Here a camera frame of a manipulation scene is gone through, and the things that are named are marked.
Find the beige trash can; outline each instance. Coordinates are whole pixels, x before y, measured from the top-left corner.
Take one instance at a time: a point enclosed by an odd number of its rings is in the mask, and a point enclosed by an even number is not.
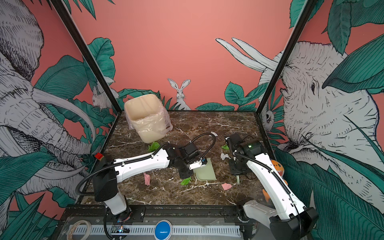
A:
[[[162,139],[173,128],[168,111],[154,94],[128,100],[124,104],[124,111],[129,126],[136,130],[145,143]]]

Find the orange dinosaur toy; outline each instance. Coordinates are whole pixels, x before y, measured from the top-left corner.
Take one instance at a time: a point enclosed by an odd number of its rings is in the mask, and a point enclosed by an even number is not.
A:
[[[275,160],[271,160],[273,166],[275,167],[277,173],[280,174],[280,176],[282,177],[283,174],[284,174],[284,168],[283,166],[278,162],[278,161],[275,161]],[[269,200],[271,199],[271,197],[269,196],[269,194],[263,189],[263,195],[264,195],[264,198],[267,202],[269,202]]]

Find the marble tabletop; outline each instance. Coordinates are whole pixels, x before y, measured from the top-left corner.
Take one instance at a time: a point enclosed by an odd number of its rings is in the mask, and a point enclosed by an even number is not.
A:
[[[118,184],[120,191],[129,204],[151,205],[231,205],[246,197],[259,202],[265,202],[260,181],[251,173],[240,176],[237,184],[236,176],[231,175],[228,159],[222,160],[221,153],[229,154],[221,146],[225,145],[224,136],[239,133],[240,136],[252,134],[263,142],[254,113],[235,112],[169,112],[173,130],[158,142],[185,145],[194,137],[205,133],[215,132],[216,144],[206,157],[211,158],[216,174],[214,181],[199,181],[192,176],[188,185],[181,185],[178,170],[175,168],[158,169],[146,172],[151,177],[149,186],[144,184],[144,175],[138,174]],[[105,155],[114,159],[133,157],[145,154],[148,145],[141,141],[135,130],[129,130],[125,115],[120,117],[115,131],[107,144]],[[196,140],[199,149],[206,150],[211,144],[211,137],[204,136]],[[232,185],[229,190],[223,190],[222,184]],[[87,192],[92,192],[90,183]],[[82,204],[100,204],[93,196],[84,196]]]

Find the pink crumpled paper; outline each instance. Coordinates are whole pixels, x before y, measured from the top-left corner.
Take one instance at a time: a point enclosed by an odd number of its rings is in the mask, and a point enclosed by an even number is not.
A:
[[[232,185],[229,183],[223,183],[221,186],[223,187],[224,190],[228,190],[232,187]]]
[[[146,173],[144,173],[144,183],[145,183],[145,185],[149,186],[150,182],[151,182],[151,176],[146,174]]]

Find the blue round button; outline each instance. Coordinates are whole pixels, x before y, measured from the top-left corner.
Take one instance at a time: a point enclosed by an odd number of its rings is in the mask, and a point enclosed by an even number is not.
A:
[[[172,235],[172,225],[167,220],[159,221],[155,227],[156,240],[168,240]]]

